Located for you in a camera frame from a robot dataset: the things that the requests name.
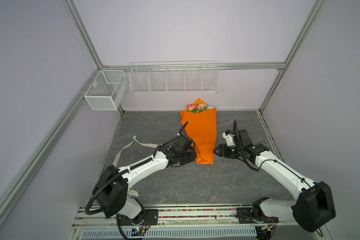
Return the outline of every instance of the black mounting plate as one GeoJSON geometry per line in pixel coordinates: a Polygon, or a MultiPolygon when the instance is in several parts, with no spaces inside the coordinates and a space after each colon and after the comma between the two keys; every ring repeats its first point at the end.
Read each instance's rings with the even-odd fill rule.
{"type": "MultiPolygon", "coordinates": [[[[239,219],[239,223],[257,223],[254,221],[253,218],[245,216],[245,213],[250,213],[252,207],[238,207],[236,208],[237,211],[237,218],[239,219]]],[[[279,219],[277,217],[272,217],[273,223],[278,223],[279,219]]],[[[272,223],[271,218],[268,217],[264,220],[263,223],[272,223]]]]}
{"type": "MultiPolygon", "coordinates": [[[[157,225],[158,209],[146,209],[144,216],[151,218],[151,226],[152,225],[157,225]]],[[[133,221],[130,218],[128,218],[127,216],[120,215],[119,217],[121,217],[121,218],[119,218],[119,225],[120,226],[136,226],[136,225],[132,224],[133,221]]],[[[141,226],[141,225],[149,225],[149,218],[144,218],[143,220],[144,220],[144,222],[139,224],[139,226],[141,226]]]]}

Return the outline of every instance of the white mesh basket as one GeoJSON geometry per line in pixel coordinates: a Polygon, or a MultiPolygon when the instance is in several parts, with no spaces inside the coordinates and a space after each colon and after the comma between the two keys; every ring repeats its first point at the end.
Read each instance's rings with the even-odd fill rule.
{"type": "Polygon", "coordinates": [[[219,91],[217,62],[153,64],[131,63],[129,73],[131,93],[217,93],[219,91]]]}
{"type": "Polygon", "coordinates": [[[84,97],[93,110],[117,110],[127,84],[123,70],[101,70],[84,97]]]}

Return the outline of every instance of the metal beam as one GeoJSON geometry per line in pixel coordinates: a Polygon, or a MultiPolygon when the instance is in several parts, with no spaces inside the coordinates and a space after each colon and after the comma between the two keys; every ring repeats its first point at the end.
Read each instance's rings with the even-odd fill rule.
{"type": "Polygon", "coordinates": [[[77,34],[79,35],[83,45],[85,46],[89,56],[91,57],[93,64],[96,68],[103,68],[103,64],[100,60],[99,55],[96,52],[95,46],[93,45],[91,38],[84,26],[84,23],[77,11],[77,7],[73,0],[61,0],[65,9],[67,10],[68,16],[71,19],[72,25],[75,27],[77,34]]]}
{"type": "Polygon", "coordinates": [[[7,220],[8,216],[20,201],[24,192],[31,184],[32,180],[43,166],[45,160],[63,135],[64,131],[75,117],[84,101],[84,93],[90,87],[92,81],[99,73],[99,70],[94,71],[87,83],[77,94],[73,102],[69,105],[67,110],[61,116],[59,121],[55,124],[51,132],[44,139],[37,151],[33,154],[27,165],[20,172],[16,180],[10,186],[3,198],[0,200],[0,228],[7,220]]]}
{"type": "Polygon", "coordinates": [[[261,113],[264,112],[265,108],[268,106],[269,101],[271,100],[271,98],[272,98],[273,94],[276,92],[279,84],[281,83],[281,81],[285,77],[286,73],[288,72],[288,69],[291,67],[293,60],[296,58],[298,52],[300,51],[305,40],[307,39],[308,35],[310,34],[317,19],[319,18],[323,9],[327,5],[327,2],[328,2],[328,0],[316,0],[316,2],[314,3],[314,5],[313,5],[311,11],[309,12],[309,15],[304,23],[304,26],[302,27],[291,51],[289,52],[289,54],[285,60],[284,69],[279,71],[279,74],[277,75],[274,83],[271,86],[271,89],[269,89],[269,92],[266,95],[266,97],[260,107],[261,113]]]}
{"type": "MultiPolygon", "coordinates": [[[[207,66],[206,64],[191,64],[192,66],[207,66]]],[[[139,65],[139,68],[158,68],[158,67],[181,67],[188,65],[139,65]]],[[[269,63],[219,63],[219,70],[240,70],[240,69],[283,69],[285,63],[283,62],[269,62],[269,63]]],[[[104,66],[104,70],[124,70],[129,72],[131,66],[104,66]]]]}

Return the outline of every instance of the flower bouquet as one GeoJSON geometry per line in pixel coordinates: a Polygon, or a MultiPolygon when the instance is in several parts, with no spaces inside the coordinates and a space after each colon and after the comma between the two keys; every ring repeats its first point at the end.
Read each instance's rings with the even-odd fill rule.
{"type": "Polygon", "coordinates": [[[182,124],[188,121],[185,132],[196,143],[196,163],[213,164],[217,136],[216,108],[197,99],[181,112],[181,119],[182,124]]]}

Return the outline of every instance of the white wall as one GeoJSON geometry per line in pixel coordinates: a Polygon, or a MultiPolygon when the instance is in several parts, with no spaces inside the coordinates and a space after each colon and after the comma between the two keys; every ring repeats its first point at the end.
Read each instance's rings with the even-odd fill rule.
{"type": "Polygon", "coordinates": [[[259,109],[276,79],[276,69],[221,70],[220,91],[203,94],[136,94],[125,91],[121,105],[128,111],[185,110],[198,98],[218,110],[259,109]]]}
{"type": "Polygon", "coordinates": [[[360,239],[360,1],[329,1],[265,117],[287,163],[331,187],[332,238],[360,239]]]}
{"type": "Polygon", "coordinates": [[[0,240],[65,240],[89,199],[118,120],[84,102],[0,231],[0,240]]]}
{"type": "Polygon", "coordinates": [[[0,199],[93,71],[59,0],[0,1],[0,199]]]}
{"type": "Polygon", "coordinates": [[[284,61],[314,0],[75,0],[104,65],[284,61]]]}

